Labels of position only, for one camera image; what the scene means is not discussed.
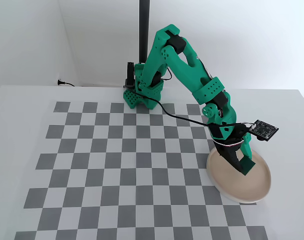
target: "wire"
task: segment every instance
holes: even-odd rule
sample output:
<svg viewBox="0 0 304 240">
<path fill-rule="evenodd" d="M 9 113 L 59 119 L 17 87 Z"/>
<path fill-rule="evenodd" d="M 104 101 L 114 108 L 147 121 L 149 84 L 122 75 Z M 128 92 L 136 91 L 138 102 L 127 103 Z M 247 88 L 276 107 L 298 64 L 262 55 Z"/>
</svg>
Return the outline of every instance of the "wire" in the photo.
<svg viewBox="0 0 304 240">
<path fill-rule="evenodd" d="M 202 125 L 202 126 L 205 126 L 205 127 L 213 126 L 213 124 L 205 124 L 205 123 L 202 123 L 202 122 L 199 122 L 199 121 L 194 121 L 194 120 L 191 120 L 191 119 L 188 119 L 188 118 L 184 118 L 184 117 L 181 117 L 181 116 L 172 115 L 172 114 L 168 113 L 168 112 L 165 110 L 165 108 L 163 107 L 163 105 L 162 105 L 158 100 L 153 99 L 153 98 L 150 98 L 150 97 L 147 97 L 147 96 L 144 96 L 144 95 L 142 95 L 142 94 L 140 94 L 140 93 L 138 93 L 138 92 L 135 92 L 135 91 L 129 89 L 127 86 L 123 86 L 123 87 L 126 88 L 126 89 L 127 89 L 128 91 L 130 91 L 131 93 L 136 94 L 136 95 L 140 96 L 140 97 L 143 98 L 143 99 L 149 99 L 149 100 L 152 100 L 152 101 L 154 101 L 154 102 L 157 102 L 157 103 L 161 106 L 161 108 L 163 109 L 163 111 L 164 111 L 167 115 L 169 115 L 170 117 L 172 117 L 172 118 L 186 120 L 186 121 L 189 121 L 189 122 L 192 122 L 192 123 L 195 123 L 195 124 L 199 124 L 199 125 Z M 245 122 L 237 122 L 237 123 L 223 124 L 223 125 L 217 125 L 217 126 L 219 126 L 220 128 L 223 128 L 223 127 L 231 127 L 231 126 L 237 126 L 237 125 L 243 125 L 243 124 L 254 125 L 253 123 L 249 123 L 249 122 L 246 122 L 246 123 L 245 123 Z"/>
</svg>

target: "checkerboard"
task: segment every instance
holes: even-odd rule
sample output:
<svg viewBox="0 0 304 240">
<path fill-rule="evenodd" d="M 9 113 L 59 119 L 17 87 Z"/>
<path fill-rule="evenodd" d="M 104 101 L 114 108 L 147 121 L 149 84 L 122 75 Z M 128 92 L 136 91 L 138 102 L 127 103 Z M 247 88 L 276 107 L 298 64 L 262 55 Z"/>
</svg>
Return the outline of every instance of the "checkerboard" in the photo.
<svg viewBox="0 0 304 240">
<path fill-rule="evenodd" d="M 164 104 L 207 119 L 198 104 Z M 56 102 L 14 240 L 266 240 L 206 173 L 207 128 L 160 106 Z"/>
</svg>

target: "white table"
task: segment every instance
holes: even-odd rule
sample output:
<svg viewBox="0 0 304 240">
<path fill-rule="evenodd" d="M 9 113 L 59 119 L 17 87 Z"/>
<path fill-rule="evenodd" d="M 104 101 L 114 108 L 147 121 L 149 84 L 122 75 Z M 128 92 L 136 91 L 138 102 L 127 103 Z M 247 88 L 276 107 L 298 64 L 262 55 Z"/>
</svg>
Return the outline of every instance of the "white table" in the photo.
<svg viewBox="0 0 304 240">
<path fill-rule="evenodd" d="M 267 162 L 272 186 L 260 201 L 258 220 L 269 240 L 304 239 L 304 99 L 297 90 L 227 90 L 238 121 L 257 119 L 279 127 L 269 142 L 252 138 L 251 147 Z M 50 101 L 123 101 L 122 88 L 3 86 L 0 88 L 0 240 L 23 170 Z M 162 92 L 163 103 L 196 103 L 186 89 Z"/>
</svg>

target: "white wall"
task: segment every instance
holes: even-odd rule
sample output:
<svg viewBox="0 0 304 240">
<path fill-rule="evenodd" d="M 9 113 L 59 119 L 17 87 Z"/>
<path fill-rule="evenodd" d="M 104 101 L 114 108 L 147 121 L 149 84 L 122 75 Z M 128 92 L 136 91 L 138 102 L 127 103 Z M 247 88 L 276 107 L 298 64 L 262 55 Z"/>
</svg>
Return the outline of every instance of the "white wall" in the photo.
<svg viewBox="0 0 304 240">
<path fill-rule="evenodd" d="M 80 81 L 124 84 L 126 62 L 138 61 L 139 1 L 59 2 Z M 226 87 L 304 96 L 304 0 L 152 0 L 150 8 L 149 47 L 172 23 Z"/>
<path fill-rule="evenodd" d="M 78 84 L 57 0 L 0 0 L 0 85 Z"/>
</svg>

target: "black pole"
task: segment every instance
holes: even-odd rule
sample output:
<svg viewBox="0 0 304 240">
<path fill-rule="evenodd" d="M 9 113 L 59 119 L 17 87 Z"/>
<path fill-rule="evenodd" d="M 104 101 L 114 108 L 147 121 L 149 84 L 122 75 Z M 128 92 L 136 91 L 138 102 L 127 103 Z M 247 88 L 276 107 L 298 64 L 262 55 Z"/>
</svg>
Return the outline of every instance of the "black pole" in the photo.
<svg viewBox="0 0 304 240">
<path fill-rule="evenodd" d="M 140 22 L 140 43 L 139 43 L 139 63 L 145 63 L 147 59 L 148 43 L 148 21 L 150 16 L 150 0 L 140 0 L 139 9 Z"/>
</svg>

